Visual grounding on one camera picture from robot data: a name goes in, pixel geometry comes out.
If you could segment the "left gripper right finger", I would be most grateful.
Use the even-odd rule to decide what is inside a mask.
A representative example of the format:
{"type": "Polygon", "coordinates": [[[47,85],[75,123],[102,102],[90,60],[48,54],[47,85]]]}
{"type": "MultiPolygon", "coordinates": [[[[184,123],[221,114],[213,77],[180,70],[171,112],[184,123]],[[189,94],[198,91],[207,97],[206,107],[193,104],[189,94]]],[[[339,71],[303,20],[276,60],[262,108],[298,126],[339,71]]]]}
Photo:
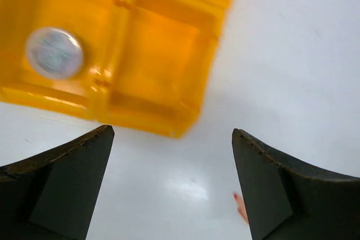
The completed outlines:
{"type": "Polygon", "coordinates": [[[252,239],[358,239],[359,178],[235,129],[232,148],[252,239]]]}

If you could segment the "clear round pin jar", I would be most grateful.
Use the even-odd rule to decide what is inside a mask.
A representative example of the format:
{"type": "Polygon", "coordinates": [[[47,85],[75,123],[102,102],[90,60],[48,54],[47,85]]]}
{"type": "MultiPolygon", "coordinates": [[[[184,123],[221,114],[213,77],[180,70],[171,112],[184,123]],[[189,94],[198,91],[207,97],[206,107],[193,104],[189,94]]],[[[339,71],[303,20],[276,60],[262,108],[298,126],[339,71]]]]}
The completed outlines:
{"type": "Polygon", "coordinates": [[[25,43],[25,57],[37,74],[52,80],[72,78],[84,64],[79,39],[56,27],[43,27],[30,33],[25,43]]]}

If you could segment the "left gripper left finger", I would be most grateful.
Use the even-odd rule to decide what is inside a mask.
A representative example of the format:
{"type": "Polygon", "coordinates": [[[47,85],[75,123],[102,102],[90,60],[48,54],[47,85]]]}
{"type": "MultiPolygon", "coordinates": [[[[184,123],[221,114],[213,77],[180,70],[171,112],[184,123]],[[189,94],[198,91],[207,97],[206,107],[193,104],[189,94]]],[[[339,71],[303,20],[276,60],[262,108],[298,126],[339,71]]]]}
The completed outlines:
{"type": "Polygon", "coordinates": [[[1,166],[1,239],[86,239],[114,130],[1,166]]]}

